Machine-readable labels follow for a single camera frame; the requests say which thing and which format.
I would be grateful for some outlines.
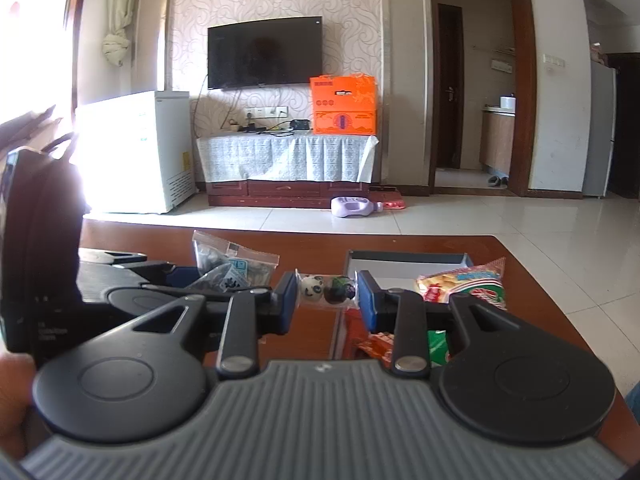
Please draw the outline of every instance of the wooden table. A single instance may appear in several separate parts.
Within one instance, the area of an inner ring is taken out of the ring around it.
[[[285,270],[313,274],[344,272],[349,250],[403,251],[413,253],[468,253],[475,264],[502,256],[510,312],[576,346],[589,349],[566,316],[519,261],[492,236],[395,236],[268,233],[206,230],[216,236],[258,251],[280,255],[276,282]],[[192,228],[150,226],[86,220],[81,246],[145,253],[151,260],[193,265]],[[335,313],[298,309],[286,336],[269,336],[261,345],[261,358],[324,359],[332,339]],[[640,426],[620,394],[600,432],[599,440],[628,464],[640,461]]]

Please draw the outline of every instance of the person's finger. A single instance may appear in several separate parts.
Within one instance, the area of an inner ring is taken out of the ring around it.
[[[0,447],[14,458],[25,453],[20,425],[31,404],[35,374],[30,355],[0,353]]]

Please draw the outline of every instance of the black tv screen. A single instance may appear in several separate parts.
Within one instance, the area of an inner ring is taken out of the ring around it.
[[[308,83],[322,75],[322,17],[209,28],[209,88]]]

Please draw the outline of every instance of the purple bottle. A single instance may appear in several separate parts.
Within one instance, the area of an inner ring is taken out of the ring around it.
[[[372,202],[359,196],[339,196],[331,200],[331,213],[334,216],[368,216],[374,211],[382,211],[382,202]]]

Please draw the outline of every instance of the orange box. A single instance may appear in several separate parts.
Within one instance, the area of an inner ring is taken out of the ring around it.
[[[375,112],[316,112],[315,134],[375,135]]]
[[[369,75],[312,77],[314,133],[375,135],[376,79]]]

